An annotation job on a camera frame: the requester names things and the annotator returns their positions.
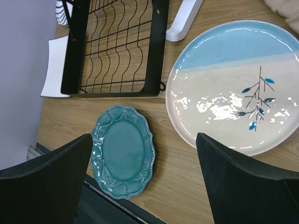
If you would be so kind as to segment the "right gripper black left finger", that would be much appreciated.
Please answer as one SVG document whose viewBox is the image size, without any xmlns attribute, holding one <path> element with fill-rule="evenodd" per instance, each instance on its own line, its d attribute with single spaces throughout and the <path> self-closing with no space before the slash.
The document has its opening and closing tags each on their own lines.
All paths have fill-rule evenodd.
<svg viewBox="0 0 299 224">
<path fill-rule="evenodd" d="M 93 148 L 90 134 L 0 172 L 2 224 L 72 224 Z"/>
</svg>

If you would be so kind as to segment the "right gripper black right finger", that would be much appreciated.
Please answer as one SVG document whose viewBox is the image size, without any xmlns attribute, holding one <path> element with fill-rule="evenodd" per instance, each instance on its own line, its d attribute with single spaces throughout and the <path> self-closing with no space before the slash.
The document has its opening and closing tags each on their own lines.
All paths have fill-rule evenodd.
<svg viewBox="0 0 299 224">
<path fill-rule="evenodd" d="M 297 224 L 299 174 L 198 133 L 196 147 L 216 224 Z"/>
</svg>

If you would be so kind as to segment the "teal scalloped plate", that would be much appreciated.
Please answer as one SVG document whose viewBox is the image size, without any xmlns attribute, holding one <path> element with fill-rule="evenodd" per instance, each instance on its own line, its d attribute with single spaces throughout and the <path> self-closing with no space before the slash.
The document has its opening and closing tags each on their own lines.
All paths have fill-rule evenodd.
<svg viewBox="0 0 299 224">
<path fill-rule="evenodd" d="M 146 118 L 133 107 L 115 105 L 98 117 L 92 138 L 91 166 L 100 189 L 114 199 L 141 194 L 156 157 Z"/>
</svg>

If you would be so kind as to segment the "beige plate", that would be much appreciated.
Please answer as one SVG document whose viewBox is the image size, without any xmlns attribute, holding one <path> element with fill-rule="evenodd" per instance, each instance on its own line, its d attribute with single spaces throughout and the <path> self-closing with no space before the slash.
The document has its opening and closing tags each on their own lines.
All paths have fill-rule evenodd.
<svg viewBox="0 0 299 224">
<path fill-rule="evenodd" d="M 211 28 L 177 58 L 165 103 L 192 147 L 205 133 L 248 156 L 267 152 L 299 127 L 299 41 L 263 21 Z"/>
</svg>

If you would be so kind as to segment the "large white black-rimmed plate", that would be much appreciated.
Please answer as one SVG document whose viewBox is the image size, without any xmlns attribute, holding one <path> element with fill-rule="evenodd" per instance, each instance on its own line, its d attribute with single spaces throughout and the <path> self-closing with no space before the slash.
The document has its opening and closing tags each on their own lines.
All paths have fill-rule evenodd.
<svg viewBox="0 0 299 224">
<path fill-rule="evenodd" d="M 49 40 L 49 58 L 46 79 L 41 97 L 69 98 L 70 95 L 61 93 L 64 62 L 67 50 L 68 36 Z"/>
</svg>

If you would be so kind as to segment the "white blue striped plate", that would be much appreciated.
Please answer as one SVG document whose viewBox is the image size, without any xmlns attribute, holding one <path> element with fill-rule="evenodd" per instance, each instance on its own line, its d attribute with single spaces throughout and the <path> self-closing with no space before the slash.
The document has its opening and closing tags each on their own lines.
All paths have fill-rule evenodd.
<svg viewBox="0 0 299 224">
<path fill-rule="evenodd" d="M 72 16 L 72 8 L 73 8 L 72 2 L 73 2 L 72 0 L 66 2 L 70 17 Z M 56 1 L 56 21 L 58 25 L 68 26 L 68 21 L 67 21 L 62 0 Z"/>
</svg>

